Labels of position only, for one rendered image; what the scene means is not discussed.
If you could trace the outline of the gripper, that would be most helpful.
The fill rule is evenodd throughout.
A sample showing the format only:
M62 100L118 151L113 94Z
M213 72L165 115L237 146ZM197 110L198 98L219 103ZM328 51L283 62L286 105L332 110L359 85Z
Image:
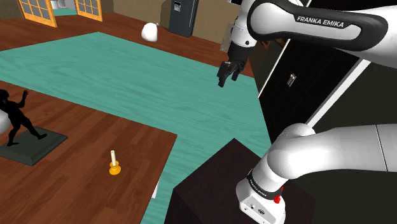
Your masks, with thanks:
M228 49L228 61L223 61L219 66L219 70L217 73L217 77L219 79L218 86L223 87L227 77L230 75L230 64L231 62L238 62L239 67L235 69L232 75L232 80L236 81L241 71L244 70L246 62L248 60L249 54L251 53L250 47L240 46L234 43L233 41L230 43Z

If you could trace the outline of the dark grey refrigerator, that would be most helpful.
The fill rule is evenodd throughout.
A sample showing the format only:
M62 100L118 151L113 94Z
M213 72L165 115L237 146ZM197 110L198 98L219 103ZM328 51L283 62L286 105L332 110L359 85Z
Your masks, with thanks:
M172 0L169 32L184 37L193 35L199 0Z

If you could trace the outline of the white round bag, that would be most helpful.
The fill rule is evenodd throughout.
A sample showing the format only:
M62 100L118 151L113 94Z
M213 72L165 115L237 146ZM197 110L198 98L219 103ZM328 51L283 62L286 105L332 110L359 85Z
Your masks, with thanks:
M141 37L145 41L156 42L158 40L158 24L145 24L141 31Z

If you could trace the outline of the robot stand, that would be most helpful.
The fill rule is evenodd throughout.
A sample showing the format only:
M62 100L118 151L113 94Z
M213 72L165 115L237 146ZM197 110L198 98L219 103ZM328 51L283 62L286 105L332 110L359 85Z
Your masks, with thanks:
M231 140L173 189L164 224L258 224L240 210L235 188L259 161Z

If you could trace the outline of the white candle in yellow holder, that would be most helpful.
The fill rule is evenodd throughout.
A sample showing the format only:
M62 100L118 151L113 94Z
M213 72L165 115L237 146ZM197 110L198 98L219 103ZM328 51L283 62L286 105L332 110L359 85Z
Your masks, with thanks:
M111 154L111 162L109 164L109 173L113 176L117 175L121 171L121 167L119 165L119 162L116 160L116 154L114 150L110 151Z

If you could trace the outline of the orange framed glass door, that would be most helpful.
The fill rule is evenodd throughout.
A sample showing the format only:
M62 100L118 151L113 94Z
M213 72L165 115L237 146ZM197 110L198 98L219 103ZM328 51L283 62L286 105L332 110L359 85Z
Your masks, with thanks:
M50 0L17 0L25 19L57 27Z
M87 17L102 22L101 0L75 0L76 12L82 17Z

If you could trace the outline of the black human figure statue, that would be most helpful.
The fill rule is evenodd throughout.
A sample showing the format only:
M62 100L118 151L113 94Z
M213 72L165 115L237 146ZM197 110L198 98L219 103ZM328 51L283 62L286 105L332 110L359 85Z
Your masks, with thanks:
M11 121L11 126L6 131L8 140L0 145L0 158L34 166L62 144L67 136L32 124L22 111L28 94L24 90L22 99L15 102L10 100L7 90L0 89L0 110L7 113Z

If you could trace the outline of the white round object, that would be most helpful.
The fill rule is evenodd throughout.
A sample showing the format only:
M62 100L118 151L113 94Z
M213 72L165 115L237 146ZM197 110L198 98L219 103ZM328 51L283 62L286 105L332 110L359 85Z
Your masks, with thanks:
M8 117L8 114L0 110L0 134L6 132L10 126L11 126L11 121Z

